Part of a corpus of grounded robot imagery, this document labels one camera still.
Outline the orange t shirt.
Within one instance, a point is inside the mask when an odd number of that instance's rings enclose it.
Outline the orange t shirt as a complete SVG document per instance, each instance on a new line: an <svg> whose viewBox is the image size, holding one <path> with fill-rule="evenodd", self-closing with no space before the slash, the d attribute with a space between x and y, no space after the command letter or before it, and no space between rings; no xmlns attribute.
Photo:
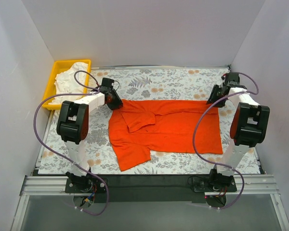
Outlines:
<svg viewBox="0 0 289 231"><path fill-rule="evenodd" d="M119 169L151 159L151 151L223 154L219 111L205 101L123 100L109 120L109 139Z"/></svg>

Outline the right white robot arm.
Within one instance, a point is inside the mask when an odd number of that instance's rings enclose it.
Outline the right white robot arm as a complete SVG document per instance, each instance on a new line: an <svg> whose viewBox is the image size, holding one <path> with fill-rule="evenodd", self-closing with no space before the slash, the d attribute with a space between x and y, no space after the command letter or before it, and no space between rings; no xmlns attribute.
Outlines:
<svg viewBox="0 0 289 231"><path fill-rule="evenodd" d="M234 169L250 148L262 143L270 115L270 108L255 102L247 88L240 84L239 72L224 74L221 85L214 85L207 104L225 106L226 97L236 107L230 127L230 143L223 154L221 164L209 173L208 185L213 191L229 187L233 182Z"/></svg>

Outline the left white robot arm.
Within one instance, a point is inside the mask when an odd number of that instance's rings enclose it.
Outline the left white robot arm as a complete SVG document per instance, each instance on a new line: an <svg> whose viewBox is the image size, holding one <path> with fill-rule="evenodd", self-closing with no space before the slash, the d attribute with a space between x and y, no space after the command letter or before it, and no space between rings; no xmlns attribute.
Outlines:
<svg viewBox="0 0 289 231"><path fill-rule="evenodd" d="M60 109L56 131L64 141L68 158L72 161L72 168L66 175L84 193L89 192L93 186L92 179L87 176L90 166L86 161L84 142L89 131L89 114L105 104L111 110L123 106L114 89L115 82L105 77L101 86L90 95L74 101L63 101Z"/></svg>

